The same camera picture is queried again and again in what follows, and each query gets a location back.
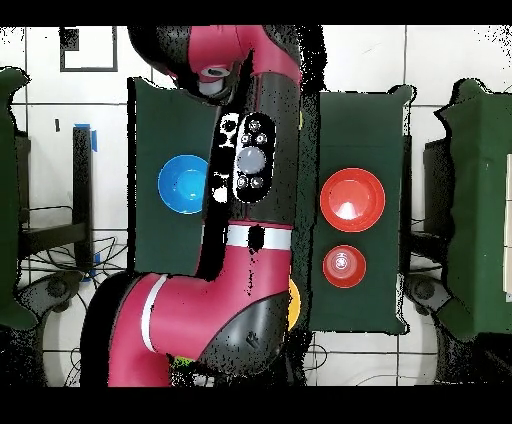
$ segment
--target green board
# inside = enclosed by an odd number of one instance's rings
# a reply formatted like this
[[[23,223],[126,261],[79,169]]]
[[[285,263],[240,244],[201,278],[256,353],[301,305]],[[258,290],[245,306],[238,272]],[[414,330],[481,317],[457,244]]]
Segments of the green board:
[[[396,316],[400,182],[404,152],[404,107],[413,89],[387,94],[322,93],[319,189],[344,168],[362,168],[382,183],[386,205],[377,223],[361,233],[334,229],[317,209],[313,232],[309,328],[313,331],[403,334]],[[366,274],[355,287],[331,285],[322,272],[325,255],[348,244],[366,259]]]
[[[28,330],[37,324],[35,315],[19,305],[13,291],[18,282],[19,193],[14,117],[10,102],[28,78],[20,69],[0,68],[0,325]]]
[[[336,170],[358,166],[374,172],[386,190],[387,206],[379,223],[364,234],[345,235],[317,217],[314,237],[311,328],[325,331],[379,331],[398,334],[404,325],[395,316],[398,267],[398,222],[403,156],[404,105],[410,87],[392,94],[321,93],[320,182]],[[162,90],[136,80],[137,208],[135,267],[140,272],[193,275],[199,257],[201,216],[172,212],[157,190],[158,173],[173,156],[195,154],[208,160],[215,108],[180,90]],[[297,326],[308,309],[308,245],[315,221],[314,142],[303,136],[316,124],[306,109],[299,146],[297,220],[292,237],[292,277],[302,298]],[[367,259],[365,284],[340,291],[318,275],[324,250],[353,244]]]
[[[503,291],[507,154],[512,153],[512,95],[492,93],[476,80],[456,84],[440,111],[451,132],[455,168],[448,248],[448,288],[438,313],[459,340],[479,333],[512,334],[512,303]]]
[[[216,109],[135,79],[136,222],[135,269],[194,275],[201,244],[201,213],[169,209],[158,193],[158,175],[171,158],[196,155],[208,161]]]

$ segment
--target yellow bowl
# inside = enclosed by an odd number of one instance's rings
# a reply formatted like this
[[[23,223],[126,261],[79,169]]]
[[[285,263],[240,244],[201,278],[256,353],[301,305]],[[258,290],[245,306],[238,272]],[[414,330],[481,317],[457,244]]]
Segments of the yellow bowl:
[[[300,294],[299,289],[290,278],[290,296],[292,298],[289,306],[288,306],[288,331],[290,331],[297,320],[299,319],[300,314]]]

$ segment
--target large red bowl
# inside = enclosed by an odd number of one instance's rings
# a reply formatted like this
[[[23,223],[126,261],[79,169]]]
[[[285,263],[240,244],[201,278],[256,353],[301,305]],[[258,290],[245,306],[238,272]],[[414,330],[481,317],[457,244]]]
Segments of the large red bowl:
[[[384,211],[384,188],[375,175],[346,168],[331,175],[320,193],[320,209],[334,228],[357,233],[374,225]]]

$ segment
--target white tile floor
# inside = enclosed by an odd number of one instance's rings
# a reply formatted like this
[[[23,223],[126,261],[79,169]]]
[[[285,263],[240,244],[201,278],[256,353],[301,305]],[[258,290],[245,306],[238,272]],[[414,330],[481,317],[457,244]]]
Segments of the white tile floor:
[[[80,51],[66,53],[67,65],[111,66],[112,29],[79,30]],[[423,146],[445,136],[433,112],[449,101],[453,84],[463,77],[479,78],[494,91],[510,89],[509,31],[505,26],[324,27],[329,90],[384,92],[403,83],[418,90],[411,112],[414,218],[424,213]],[[31,206],[71,205],[71,131],[74,124],[89,123],[98,134],[98,151],[93,156],[95,238],[117,236],[116,251],[126,244],[126,78],[142,76],[173,88],[170,79],[153,72],[135,53],[125,27],[117,27],[117,43],[117,73],[62,73],[58,28],[0,29],[0,66],[20,67],[31,78],[27,89],[14,96],[12,107],[18,128],[27,130],[32,139]],[[59,132],[55,119],[60,122]],[[65,209],[32,215],[32,223],[38,226],[64,220],[70,220]],[[105,243],[98,242],[98,250]],[[126,266],[125,253],[113,262]],[[414,261],[425,265],[418,258]],[[30,278],[40,275],[41,271],[33,271]],[[92,283],[83,283],[80,294],[86,303],[93,291]],[[406,299],[403,316],[410,326],[405,336],[317,333],[315,343],[327,355],[318,347],[307,355],[308,384],[430,384],[437,351],[432,320],[419,316]],[[72,361],[76,363],[79,353],[71,355],[71,351],[78,347],[83,318],[84,307],[78,298],[69,310],[49,318],[44,349],[52,385],[63,385],[70,372],[68,383],[73,379]],[[309,370],[324,360],[320,368]]]

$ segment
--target white stripe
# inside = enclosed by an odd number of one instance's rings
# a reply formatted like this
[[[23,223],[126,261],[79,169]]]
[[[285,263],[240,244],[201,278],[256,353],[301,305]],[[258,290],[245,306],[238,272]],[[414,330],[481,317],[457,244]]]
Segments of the white stripe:
[[[249,246],[249,225],[230,225],[228,227],[228,246]],[[265,228],[263,249],[290,250],[292,230]]]
[[[155,285],[151,288],[149,295],[146,299],[146,303],[144,304],[144,309],[142,310],[142,318],[140,321],[140,329],[142,331],[142,340],[144,340],[144,344],[151,352],[156,352],[151,344],[151,339],[149,337],[149,321],[151,318],[151,308],[155,303],[156,295],[160,288],[167,281],[167,275],[162,275],[160,279],[155,283]]]

